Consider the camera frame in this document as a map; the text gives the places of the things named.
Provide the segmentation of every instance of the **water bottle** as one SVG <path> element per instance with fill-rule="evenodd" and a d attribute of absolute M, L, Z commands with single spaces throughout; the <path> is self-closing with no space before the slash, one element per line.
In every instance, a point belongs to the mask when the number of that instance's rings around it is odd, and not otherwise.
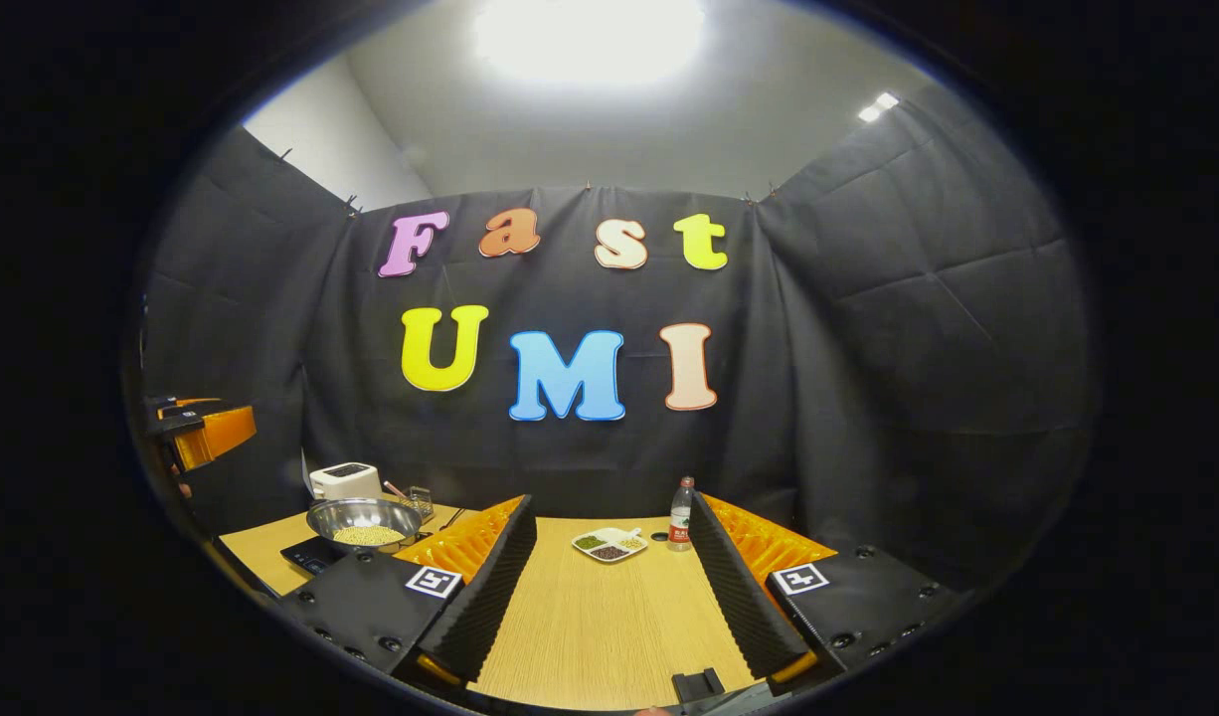
<path fill-rule="evenodd" d="M 667 549 L 672 551 L 685 551 L 692 549 L 688 539 L 688 516 L 694 503 L 694 478 L 681 477 L 681 489 L 677 490 L 677 496 L 672 499 L 672 524 L 667 532 Z"/>

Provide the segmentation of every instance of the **toaster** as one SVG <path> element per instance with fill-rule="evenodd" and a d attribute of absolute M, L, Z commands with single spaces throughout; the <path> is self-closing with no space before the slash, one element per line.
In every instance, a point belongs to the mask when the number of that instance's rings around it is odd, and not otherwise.
<path fill-rule="evenodd" d="M 310 490 L 313 490 L 313 499 L 379 499 L 383 494 L 379 471 L 361 462 L 343 462 L 310 472 Z"/>

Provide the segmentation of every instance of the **divided plate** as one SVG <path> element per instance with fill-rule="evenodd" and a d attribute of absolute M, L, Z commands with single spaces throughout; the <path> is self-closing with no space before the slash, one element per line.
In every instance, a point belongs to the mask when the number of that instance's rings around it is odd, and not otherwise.
<path fill-rule="evenodd" d="M 605 544 L 597 544 L 596 546 L 588 549 L 583 549 L 578 544 L 574 544 L 583 538 L 588 538 L 588 535 L 592 535 L 592 538 L 600 539 Z M 623 546 L 623 544 L 619 544 L 623 540 L 627 540 L 628 538 L 631 538 L 631 533 L 629 533 L 628 531 L 620 531 L 617 527 L 601 527 L 599 531 L 591 531 L 590 533 L 575 535 L 574 539 L 569 540 L 569 544 L 572 544 L 574 549 L 578 549 L 579 551 L 586 554 L 588 557 L 592 557 L 597 562 L 606 562 L 608 565 L 610 562 L 618 562 L 619 559 L 631 557 L 633 554 L 636 554 L 638 551 L 645 551 L 645 549 L 650 546 L 650 539 L 642 538 L 642 535 L 636 535 L 635 538 L 633 538 L 641 544 L 635 549 L 629 549 L 627 546 Z M 616 546 L 618 549 L 622 549 L 627 554 L 619 554 L 618 557 L 610 557 L 610 559 L 599 557 L 596 556 L 596 554 L 592 554 L 597 549 L 605 549 L 607 546 Z"/>

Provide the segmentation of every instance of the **metal bowl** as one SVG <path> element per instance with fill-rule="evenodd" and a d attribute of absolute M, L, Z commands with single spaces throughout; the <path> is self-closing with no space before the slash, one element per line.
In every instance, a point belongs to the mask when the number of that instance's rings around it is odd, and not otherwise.
<path fill-rule="evenodd" d="M 305 521 L 310 522 L 311 531 L 332 543 L 332 546 L 341 554 L 355 551 L 383 551 L 393 554 L 403 546 L 414 544 L 419 532 L 419 512 L 413 507 L 407 507 L 406 504 L 390 503 L 386 499 L 328 499 L 310 507 Z M 332 539 L 333 534 L 345 529 L 345 527 L 372 526 L 399 531 L 405 538 L 401 538 L 399 542 L 373 546 L 345 544 Z"/>

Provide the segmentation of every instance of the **black fabric backdrop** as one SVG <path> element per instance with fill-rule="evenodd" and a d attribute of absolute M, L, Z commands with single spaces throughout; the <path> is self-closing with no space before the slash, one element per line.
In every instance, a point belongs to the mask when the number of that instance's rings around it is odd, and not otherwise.
<path fill-rule="evenodd" d="M 596 187 L 347 218 L 254 141 L 236 134 L 219 155 L 241 160 L 196 182 L 149 300 L 147 384 L 256 407 L 256 439 L 190 477 L 218 533 L 305 506 L 304 444 L 311 461 L 372 462 L 447 504 L 533 493 L 549 516 L 663 514 L 691 474 L 823 543 L 879 544 L 964 588 L 1011 566 L 1081 471 L 1097 396 L 1072 245 L 1036 182 L 945 90 L 902 101 L 755 205 Z M 236 170 L 250 163 L 266 168 Z M 245 189 L 215 190 L 229 182 Z M 541 244 L 482 257 L 488 218 L 511 207 L 536 210 Z M 450 227 L 416 271 L 377 277 L 393 218 L 436 210 Z M 683 260 L 672 223 L 696 212 L 727 228 L 718 272 Z M 596 263 L 603 218 L 645 226 L 645 266 Z M 449 363 L 460 304 L 490 310 L 477 372 L 450 393 L 414 389 L 401 313 L 441 309 L 433 362 Z M 663 405 L 658 331 L 677 322 L 713 329 L 706 411 Z M 564 359 L 589 331 L 622 332 L 627 417 L 511 421 L 518 331 L 549 332 Z"/>

